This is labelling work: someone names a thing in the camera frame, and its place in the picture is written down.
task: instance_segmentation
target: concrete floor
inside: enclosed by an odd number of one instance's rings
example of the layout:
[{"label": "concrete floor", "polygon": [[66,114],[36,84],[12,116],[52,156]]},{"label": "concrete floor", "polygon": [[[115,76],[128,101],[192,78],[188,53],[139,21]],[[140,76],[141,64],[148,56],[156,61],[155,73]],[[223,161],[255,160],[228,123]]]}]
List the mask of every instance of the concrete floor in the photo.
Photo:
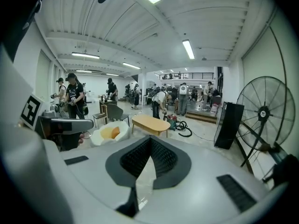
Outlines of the concrete floor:
[{"label": "concrete floor", "polygon": [[[124,113],[129,114],[130,127],[132,126],[131,119],[134,115],[147,114],[147,115],[152,116],[152,110],[151,110],[150,105],[146,105],[143,107],[141,107],[141,105],[139,105],[139,110],[134,110],[131,108],[131,104],[129,102],[119,101],[118,106],[124,110]],[[96,102],[96,103],[88,104],[88,109],[89,109],[89,114],[88,114],[87,118],[93,119],[92,115],[100,112],[99,103]],[[171,114],[173,111],[174,111],[174,107],[169,106],[168,114]],[[240,164],[243,162],[244,158],[243,158],[241,151],[240,151],[239,147],[237,146],[237,144],[233,143],[229,150],[214,147],[214,142],[212,142],[211,140],[214,139],[214,135],[215,135],[215,132],[217,129],[217,126],[215,124],[210,124],[210,123],[206,123],[206,122],[202,122],[202,121],[198,121],[198,120],[194,120],[194,119],[189,119],[189,118],[185,118],[185,117],[180,117],[180,119],[187,122],[188,127],[193,132],[193,135],[189,138],[185,138],[185,137],[182,137],[179,135],[179,131],[169,130],[168,137],[170,139],[181,140],[186,143],[209,148],[209,149],[225,156],[226,158],[231,160],[237,166],[240,166]],[[103,119],[99,120],[97,127],[104,125],[103,122],[104,122]],[[95,129],[97,129],[97,128],[94,127],[92,130],[90,130],[90,133],[92,134]],[[189,131],[184,131],[181,133],[189,134]],[[148,134],[149,134],[148,132],[135,126],[134,133],[131,134],[131,138],[132,137],[144,137],[145,135],[148,135]],[[166,137],[166,132],[161,133],[161,136]],[[91,148],[90,142],[91,142],[90,139],[84,140],[84,143],[81,144],[78,147],[78,149]],[[148,163],[146,164],[144,170],[142,171],[141,175],[139,176],[139,178],[136,181],[139,209],[141,209],[147,203],[148,199],[150,198],[151,192],[152,192],[152,185],[153,185],[153,181],[155,180],[155,178],[156,178],[155,167],[154,167],[153,160],[150,158]]]}]

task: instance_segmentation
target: wooden platform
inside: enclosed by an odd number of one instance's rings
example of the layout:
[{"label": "wooden platform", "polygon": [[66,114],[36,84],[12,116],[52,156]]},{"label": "wooden platform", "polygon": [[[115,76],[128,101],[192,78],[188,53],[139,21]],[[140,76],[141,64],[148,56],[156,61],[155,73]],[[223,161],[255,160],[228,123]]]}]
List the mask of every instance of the wooden platform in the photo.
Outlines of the wooden platform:
[{"label": "wooden platform", "polygon": [[217,123],[217,117],[212,116],[210,114],[210,112],[187,111],[185,117],[190,118],[190,119],[196,119],[196,120],[212,123],[212,124]]}]

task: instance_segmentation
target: standing fan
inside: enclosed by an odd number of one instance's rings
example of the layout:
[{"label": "standing fan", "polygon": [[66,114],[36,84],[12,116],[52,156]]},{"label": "standing fan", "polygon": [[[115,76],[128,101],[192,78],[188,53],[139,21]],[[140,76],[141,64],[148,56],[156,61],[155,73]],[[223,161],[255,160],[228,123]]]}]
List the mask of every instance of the standing fan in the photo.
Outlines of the standing fan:
[{"label": "standing fan", "polygon": [[290,134],[295,121],[295,103],[290,90],[280,80],[259,77],[250,81],[237,104],[244,105],[239,134],[252,148],[247,157],[253,149],[280,145]]}]

